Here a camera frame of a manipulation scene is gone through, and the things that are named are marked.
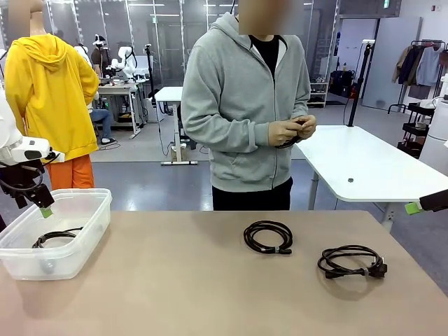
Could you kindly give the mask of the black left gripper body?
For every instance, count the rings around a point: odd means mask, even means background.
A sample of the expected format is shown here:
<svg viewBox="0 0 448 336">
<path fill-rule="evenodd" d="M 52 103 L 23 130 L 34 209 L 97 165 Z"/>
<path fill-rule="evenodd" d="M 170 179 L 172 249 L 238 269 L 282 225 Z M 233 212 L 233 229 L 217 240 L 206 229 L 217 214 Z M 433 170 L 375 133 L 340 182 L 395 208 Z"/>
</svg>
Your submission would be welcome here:
<svg viewBox="0 0 448 336">
<path fill-rule="evenodd" d="M 0 187 L 6 195 L 15 196 L 37 191 L 43 182 L 43 168 L 26 164 L 0 163 Z"/>
</svg>

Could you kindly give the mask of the black power cord grey plug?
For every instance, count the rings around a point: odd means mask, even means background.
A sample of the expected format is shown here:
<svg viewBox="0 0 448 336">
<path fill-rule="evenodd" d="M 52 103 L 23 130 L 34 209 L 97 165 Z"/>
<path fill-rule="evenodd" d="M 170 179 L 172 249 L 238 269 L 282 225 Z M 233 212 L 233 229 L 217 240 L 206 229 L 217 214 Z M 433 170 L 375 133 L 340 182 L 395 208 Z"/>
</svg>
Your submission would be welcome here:
<svg viewBox="0 0 448 336">
<path fill-rule="evenodd" d="M 35 243 L 32 245 L 33 249 L 43 249 L 45 243 L 50 239 L 56 239 L 56 238 L 70 238 L 74 239 L 76 238 L 76 231 L 81 231 L 83 227 L 76 227 L 71 228 L 68 230 L 63 231 L 52 231 L 47 232 L 43 235 L 41 235 Z M 55 271 L 55 264 L 56 262 L 54 260 L 40 260 L 39 265 L 40 268 L 43 270 L 45 274 L 53 274 Z"/>
</svg>

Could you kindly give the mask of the black power cord round plug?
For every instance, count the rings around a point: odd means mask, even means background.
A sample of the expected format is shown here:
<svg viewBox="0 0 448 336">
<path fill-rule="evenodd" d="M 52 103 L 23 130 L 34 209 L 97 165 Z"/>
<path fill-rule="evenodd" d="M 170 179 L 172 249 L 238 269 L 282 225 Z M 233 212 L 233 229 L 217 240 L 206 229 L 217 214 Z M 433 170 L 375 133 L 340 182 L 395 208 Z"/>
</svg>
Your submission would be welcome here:
<svg viewBox="0 0 448 336">
<path fill-rule="evenodd" d="M 373 261 L 369 267 L 349 269 L 334 262 L 334 259 L 343 257 L 372 257 Z M 336 279 L 351 275 L 383 279 L 388 271 L 388 265 L 384 262 L 384 258 L 375 250 L 356 244 L 323 250 L 321 257 L 317 261 L 317 267 L 323 271 L 326 279 Z"/>
</svg>

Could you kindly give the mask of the person's left hand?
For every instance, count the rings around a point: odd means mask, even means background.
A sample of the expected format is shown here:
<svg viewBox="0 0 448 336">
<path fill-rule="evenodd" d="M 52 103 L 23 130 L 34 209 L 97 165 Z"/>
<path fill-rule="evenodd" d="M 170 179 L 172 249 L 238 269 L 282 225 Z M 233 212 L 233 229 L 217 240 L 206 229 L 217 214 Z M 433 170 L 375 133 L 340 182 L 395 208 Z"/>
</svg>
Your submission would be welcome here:
<svg viewBox="0 0 448 336">
<path fill-rule="evenodd" d="M 314 115 L 302 115 L 294 119 L 295 123 L 298 123 L 302 128 L 297 132 L 297 135 L 301 139 L 308 139 L 311 137 L 317 126 L 317 120 Z"/>
</svg>

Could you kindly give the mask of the person's right hand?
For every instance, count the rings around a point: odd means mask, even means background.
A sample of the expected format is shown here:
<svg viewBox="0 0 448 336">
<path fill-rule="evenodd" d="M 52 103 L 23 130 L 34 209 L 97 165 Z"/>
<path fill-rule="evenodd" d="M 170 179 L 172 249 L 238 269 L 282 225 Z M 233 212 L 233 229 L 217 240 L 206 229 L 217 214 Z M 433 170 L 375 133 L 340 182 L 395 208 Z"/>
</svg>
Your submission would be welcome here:
<svg viewBox="0 0 448 336">
<path fill-rule="evenodd" d="M 291 121 L 275 121 L 268 126 L 268 144 L 281 146 L 298 135 L 300 126 Z"/>
</svg>

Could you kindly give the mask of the white cylindrical machine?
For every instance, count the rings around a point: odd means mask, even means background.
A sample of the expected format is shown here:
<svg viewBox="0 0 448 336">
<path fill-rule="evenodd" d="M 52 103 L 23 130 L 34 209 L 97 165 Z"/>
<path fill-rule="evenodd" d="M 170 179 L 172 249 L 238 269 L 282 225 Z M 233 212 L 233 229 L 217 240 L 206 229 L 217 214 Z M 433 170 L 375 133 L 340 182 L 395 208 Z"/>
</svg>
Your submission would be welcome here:
<svg viewBox="0 0 448 336">
<path fill-rule="evenodd" d="M 441 81 L 440 96 L 433 99 L 435 111 L 419 159 L 448 176 L 448 73 Z"/>
</svg>

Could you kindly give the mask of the black utility cart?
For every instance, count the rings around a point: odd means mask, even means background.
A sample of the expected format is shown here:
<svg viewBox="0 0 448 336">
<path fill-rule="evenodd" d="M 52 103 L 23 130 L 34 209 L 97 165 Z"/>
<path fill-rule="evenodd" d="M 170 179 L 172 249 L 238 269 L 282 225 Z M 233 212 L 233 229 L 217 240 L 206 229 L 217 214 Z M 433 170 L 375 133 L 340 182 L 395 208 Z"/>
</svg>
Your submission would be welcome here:
<svg viewBox="0 0 448 336">
<path fill-rule="evenodd" d="M 420 106 L 420 103 L 409 103 L 405 110 L 409 112 L 409 120 L 402 125 L 404 134 L 397 148 L 413 158 L 419 159 L 429 133 L 435 108 L 424 108 Z"/>
</svg>

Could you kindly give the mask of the black clothes rack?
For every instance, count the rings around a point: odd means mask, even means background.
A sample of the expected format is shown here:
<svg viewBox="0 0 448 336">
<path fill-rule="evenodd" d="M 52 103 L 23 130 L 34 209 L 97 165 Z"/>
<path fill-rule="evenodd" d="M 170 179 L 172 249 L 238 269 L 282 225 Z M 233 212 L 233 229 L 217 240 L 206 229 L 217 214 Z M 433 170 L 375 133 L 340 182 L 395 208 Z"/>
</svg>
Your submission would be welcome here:
<svg viewBox="0 0 448 336">
<path fill-rule="evenodd" d="M 406 57 L 407 52 L 410 50 L 410 47 L 416 46 L 424 46 L 425 48 L 433 47 L 435 50 L 441 48 L 442 52 L 440 53 L 440 71 L 437 79 L 437 83 L 430 87 L 424 85 L 412 85 L 408 86 L 406 84 L 399 84 L 398 77 L 400 74 L 401 65 Z M 401 56 L 399 56 L 398 61 L 395 65 L 395 69 L 393 72 L 392 83 L 400 86 L 400 93 L 398 95 L 398 101 L 389 106 L 388 112 L 397 111 L 404 112 L 407 106 L 407 101 L 411 100 L 411 102 L 419 103 L 423 100 L 429 99 L 430 97 L 435 97 L 441 91 L 442 85 L 442 75 L 444 74 L 445 68 L 448 63 L 448 43 L 442 40 L 434 40 L 434 39 L 421 39 L 421 40 L 413 40 L 409 46 L 407 46 Z"/>
</svg>

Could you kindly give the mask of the seated person in jeans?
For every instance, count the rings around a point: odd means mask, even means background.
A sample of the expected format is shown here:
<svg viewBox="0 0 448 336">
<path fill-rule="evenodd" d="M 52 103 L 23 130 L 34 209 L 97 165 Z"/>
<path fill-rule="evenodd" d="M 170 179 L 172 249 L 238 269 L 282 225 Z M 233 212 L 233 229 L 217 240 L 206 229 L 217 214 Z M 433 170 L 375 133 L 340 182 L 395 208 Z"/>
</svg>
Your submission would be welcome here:
<svg viewBox="0 0 448 336">
<path fill-rule="evenodd" d="M 110 111 L 102 108 L 93 108 L 90 110 L 90 119 L 94 124 L 99 123 L 102 127 L 100 136 L 101 144 L 107 145 L 116 142 L 111 135 L 111 124 L 113 116 Z"/>
</svg>

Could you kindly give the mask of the light blue shirt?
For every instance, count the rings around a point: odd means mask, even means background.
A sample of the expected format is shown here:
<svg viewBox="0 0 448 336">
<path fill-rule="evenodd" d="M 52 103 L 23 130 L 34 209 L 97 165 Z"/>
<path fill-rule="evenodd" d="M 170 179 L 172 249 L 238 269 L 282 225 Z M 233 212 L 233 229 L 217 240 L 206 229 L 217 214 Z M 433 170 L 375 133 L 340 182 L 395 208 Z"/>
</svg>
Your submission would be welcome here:
<svg viewBox="0 0 448 336">
<path fill-rule="evenodd" d="M 416 69 L 416 84 L 434 86 L 438 81 L 440 71 L 440 53 L 442 49 L 433 47 L 423 50 L 419 65 Z"/>
</svg>

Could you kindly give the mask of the navy jacket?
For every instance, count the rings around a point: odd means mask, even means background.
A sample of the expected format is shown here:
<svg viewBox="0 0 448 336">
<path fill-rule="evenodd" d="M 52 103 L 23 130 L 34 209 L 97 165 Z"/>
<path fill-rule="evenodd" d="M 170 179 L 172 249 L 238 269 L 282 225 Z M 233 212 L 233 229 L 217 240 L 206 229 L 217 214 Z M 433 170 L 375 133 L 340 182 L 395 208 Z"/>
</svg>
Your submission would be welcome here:
<svg viewBox="0 0 448 336">
<path fill-rule="evenodd" d="M 412 45 L 410 47 L 400 68 L 398 77 L 399 84 L 406 84 L 408 86 L 417 84 L 417 67 L 420 63 L 424 49 L 425 47 L 422 45 Z"/>
</svg>

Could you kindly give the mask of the black pole white top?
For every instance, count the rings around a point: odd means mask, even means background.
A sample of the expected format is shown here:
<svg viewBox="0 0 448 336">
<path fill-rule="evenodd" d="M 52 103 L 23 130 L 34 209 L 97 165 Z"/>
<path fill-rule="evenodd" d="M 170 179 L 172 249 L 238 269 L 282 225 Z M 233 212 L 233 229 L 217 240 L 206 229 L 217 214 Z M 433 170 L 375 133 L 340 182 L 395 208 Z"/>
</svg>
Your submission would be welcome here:
<svg viewBox="0 0 448 336">
<path fill-rule="evenodd" d="M 367 64 L 368 64 L 368 61 L 369 61 L 370 53 L 371 53 L 371 51 L 373 49 L 373 46 L 375 44 L 375 40 L 374 39 L 363 39 L 362 44 L 365 45 L 363 62 L 361 64 L 361 70 L 360 70 L 360 74 L 359 74 L 358 81 L 357 81 L 357 84 L 356 84 L 356 95 L 354 96 L 354 99 L 353 99 L 353 104 L 352 104 L 352 107 L 351 107 L 349 121 L 348 121 L 348 124 L 347 124 L 348 127 L 353 127 L 354 126 L 354 118 L 355 118 L 355 114 L 356 114 L 358 101 L 359 101 L 359 98 L 360 98 L 360 95 L 361 95 L 361 88 L 363 86 L 364 76 L 365 76 Z"/>
</svg>

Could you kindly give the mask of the black bags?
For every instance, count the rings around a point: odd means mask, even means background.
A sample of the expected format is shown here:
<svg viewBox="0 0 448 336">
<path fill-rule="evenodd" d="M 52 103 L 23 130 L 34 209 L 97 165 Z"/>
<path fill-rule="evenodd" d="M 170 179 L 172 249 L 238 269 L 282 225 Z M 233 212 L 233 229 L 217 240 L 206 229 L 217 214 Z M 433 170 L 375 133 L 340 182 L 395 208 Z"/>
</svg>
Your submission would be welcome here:
<svg viewBox="0 0 448 336">
<path fill-rule="evenodd" d="M 351 95 L 351 88 L 354 83 L 354 71 L 340 71 L 336 70 L 330 74 L 329 93 L 337 96 L 349 98 Z"/>
</svg>

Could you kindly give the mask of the black tripod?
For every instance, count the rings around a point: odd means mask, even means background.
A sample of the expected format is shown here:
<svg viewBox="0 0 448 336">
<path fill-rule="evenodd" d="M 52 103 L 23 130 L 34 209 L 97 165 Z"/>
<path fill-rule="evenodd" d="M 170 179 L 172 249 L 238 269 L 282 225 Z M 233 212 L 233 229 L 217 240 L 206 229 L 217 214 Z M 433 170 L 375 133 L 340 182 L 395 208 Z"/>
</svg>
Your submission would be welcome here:
<svg viewBox="0 0 448 336">
<path fill-rule="evenodd" d="M 149 81 L 150 81 L 150 89 L 151 89 L 151 93 L 152 93 L 150 101 L 151 101 L 153 108 L 156 109 L 157 102 L 155 99 L 155 88 L 154 88 L 154 83 L 153 83 L 153 58 L 151 56 L 151 44 L 150 43 L 145 45 L 144 51 L 146 53 L 147 62 L 148 62 L 148 75 L 149 75 Z"/>
</svg>

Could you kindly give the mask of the person in grey hoodie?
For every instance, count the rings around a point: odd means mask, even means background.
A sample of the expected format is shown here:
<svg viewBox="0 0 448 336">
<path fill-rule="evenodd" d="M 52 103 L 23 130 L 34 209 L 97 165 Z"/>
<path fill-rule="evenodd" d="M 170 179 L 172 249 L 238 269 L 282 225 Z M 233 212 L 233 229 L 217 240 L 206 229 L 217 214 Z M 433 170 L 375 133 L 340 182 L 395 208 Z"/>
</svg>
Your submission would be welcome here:
<svg viewBox="0 0 448 336">
<path fill-rule="evenodd" d="M 291 121 L 295 98 L 311 85 L 300 38 L 287 26 L 299 0 L 238 0 L 192 47 L 181 110 L 217 111 L 226 120 Z M 213 209 L 287 211 L 292 147 L 260 146 L 252 153 L 209 150 Z"/>
</svg>

